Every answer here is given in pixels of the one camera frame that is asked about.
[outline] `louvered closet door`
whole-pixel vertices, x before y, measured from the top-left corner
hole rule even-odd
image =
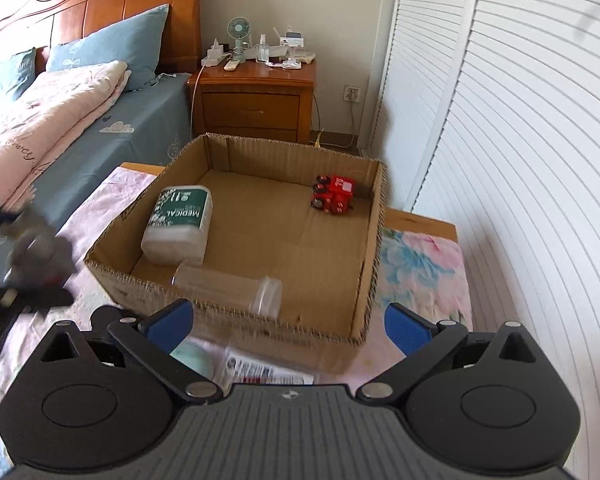
[[[600,480],[600,0],[478,0],[414,211],[458,226],[475,325],[519,319],[578,401]]]
[[[447,83],[465,0],[397,0],[370,154],[389,164],[402,208]]]

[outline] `plastic bottle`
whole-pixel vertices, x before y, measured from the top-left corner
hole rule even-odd
[[[273,319],[280,312],[282,282],[269,276],[252,280],[198,267],[187,261],[178,267],[171,283],[190,290],[198,301],[208,301]]]
[[[160,193],[142,237],[144,256],[156,265],[201,264],[213,202],[204,186],[172,186]]]
[[[258,45],[258,61],[269,62],[269,45],[267,44],[267,35],[260,35],[260,44]]]

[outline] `red toy car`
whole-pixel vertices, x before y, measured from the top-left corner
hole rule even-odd
[[[336,215],[346,213],[353,198],[355,181],[337,175],[318,175],[315,180],[311,207]]]

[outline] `transparent plastic container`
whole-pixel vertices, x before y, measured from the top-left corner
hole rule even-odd
[[[258,45],[258,61],[263,63],[269,62],[269,45],[265,34],[260,35],[260,44]]]
[[[276,319],[280,312],[282,282],[269,276],[254,280],[186,261],[178,266],[172,283],[190,290],[199,301],[209,301],[272,319]]]

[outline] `blue pillow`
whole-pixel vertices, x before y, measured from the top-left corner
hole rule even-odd
[[[0,109],[19,98],[35,78],[35,48],[0,61]]]
[[[88,35],[52,47],[46,69],[50,72],[75,66],[125,61],[131,77],[125,90],[139,90],[155,82],[160,44],[169,4],[147,10]]]

